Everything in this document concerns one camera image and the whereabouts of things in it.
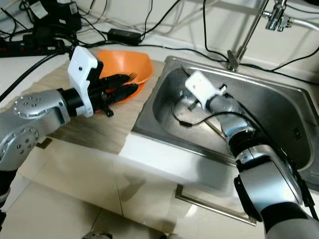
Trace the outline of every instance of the wooden board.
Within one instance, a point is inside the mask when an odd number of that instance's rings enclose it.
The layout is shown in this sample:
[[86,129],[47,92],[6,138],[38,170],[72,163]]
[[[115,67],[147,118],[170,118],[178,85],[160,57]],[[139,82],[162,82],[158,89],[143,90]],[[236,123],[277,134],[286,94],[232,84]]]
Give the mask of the wooden board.
[[[40,92],[51,89],[69,89],[69,78],[67,67],[69,62],[54,70],[40,81],[34,83],[22,94]],[[147,81],[141,94],[124,104],[114,104],[110,108],[114,111],[114,116],[107,118],[104,113],[94,114],[90,118],[84,116],[72,118],[71,122],[58,129],[50,137],[61,139],[74,144],[99,149],[109,153],[118,154],[124,146],[126,136],[131,131],[143,104],[150,96],[155,83],[164,67],[163,62],[153,61],[154,74]]]

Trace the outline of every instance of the drawer handle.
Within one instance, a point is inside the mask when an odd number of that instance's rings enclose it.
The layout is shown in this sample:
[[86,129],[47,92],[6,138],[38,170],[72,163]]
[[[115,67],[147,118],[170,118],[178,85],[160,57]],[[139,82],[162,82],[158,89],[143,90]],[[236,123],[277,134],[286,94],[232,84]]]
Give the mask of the drawer handle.
[[217,205],[208,205],[207,203],[203,203],[203,202],[200,202],[196,199],[184,196],[182,193],[183,193],[183,186],[178,184],[177,188],[176,188],[176,192],[175,192],[175,198],[180,199],[184,202],[188,202],[188,203],[194,204],[196,206],[208,209],[210,211],[225,215],[227,217],[236,219],[238,221],[247,223],[249,225],[256,226],[256,220],[252,217],[249,217],[249,218],[242,217],[241,215],[238,215],[234,212],[227,211],[225,208],[222,208],[222,207],[217,206]]

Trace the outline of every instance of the floor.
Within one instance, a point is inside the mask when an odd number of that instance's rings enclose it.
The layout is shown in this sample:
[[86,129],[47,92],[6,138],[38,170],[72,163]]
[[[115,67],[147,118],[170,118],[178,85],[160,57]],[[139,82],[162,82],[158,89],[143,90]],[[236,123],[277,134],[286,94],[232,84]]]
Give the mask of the floor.
[[163,233],[31,182],[7,212],[1,239],[80,239],[105,231],[115,239],[159,239]]

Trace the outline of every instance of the white wall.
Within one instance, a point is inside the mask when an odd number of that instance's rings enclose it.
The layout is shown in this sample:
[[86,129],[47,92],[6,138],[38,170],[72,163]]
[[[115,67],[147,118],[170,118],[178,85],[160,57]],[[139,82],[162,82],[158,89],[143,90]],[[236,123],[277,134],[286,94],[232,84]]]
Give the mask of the white wall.
[[[78,0],[80,5],[88,6],[90,1]],[[131,24],[144,22],[150,9],[150,0],[109,0],[106,15],[116,17]],[[157,22],[175,0],[154,0],[153,12],[148,22]],[[235,51],[242,43],[251,22],[254,19],[255,9],[247,8],[259,6],[260,0],[223,0],[215,7],[206,10],[207,36],[210,48],[227,51]],[[301,5],[289,1],[291,5],[300,7]],[[105,0],[96,0],[94,11],[101,12]],[[188,0],[185,3],[182,14],[186,16],[194,9],[201,7],[202,0]],[[267,6],[271,10],[273,1]],[[309,7],[307,3],[303,6],[306,9],[319,11],[318,7]],[[177,9],[167,17],[164,22],[172,23],[176,17]],[[311,18],[313,22],[319,22],[319,14],[299,13],[292,9],[287,9],[286,13],[300,18]],[[262,19],[256,32],[248,46],[247,56],[260,58],[266,61],[276,62],[278,64],[304,56],[313,52],[319,45],[319,32],[309,30],[300,26],[293,26],[285,29],[284,32],[272,32],[265,29],[266,20]],[[161,27],[160,30],[168,30],[167,27]],[[169,37],[184,41],[193,42],[195,45],[203,45],[203,21],[202,14],[190,19],[190,21],[176,28]],[[309,60],[296,62],[291,67],[298,67],[303,70],[319,72],[319,55]]]

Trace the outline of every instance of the sink basin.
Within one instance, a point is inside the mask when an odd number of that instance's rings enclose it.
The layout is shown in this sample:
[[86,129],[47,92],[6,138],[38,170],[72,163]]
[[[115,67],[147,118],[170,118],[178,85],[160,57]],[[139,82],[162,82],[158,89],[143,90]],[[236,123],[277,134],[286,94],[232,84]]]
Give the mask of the sink basin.
[[206,118],[200,104],[185,90],[187,73],[201,71],[215,87],[226,85],[226,92],[242,103],[261,123],[274,142],[295,162],[308,181],[318,184],[318,124],[309,94],[296,87],[197,64],[169,56],[152,94],[133,127],[133,132],[207,157],[207,160],[235,166],[226,141],[212,130],[213,119],[199,126],[180,126],[175,117],[191,123]]

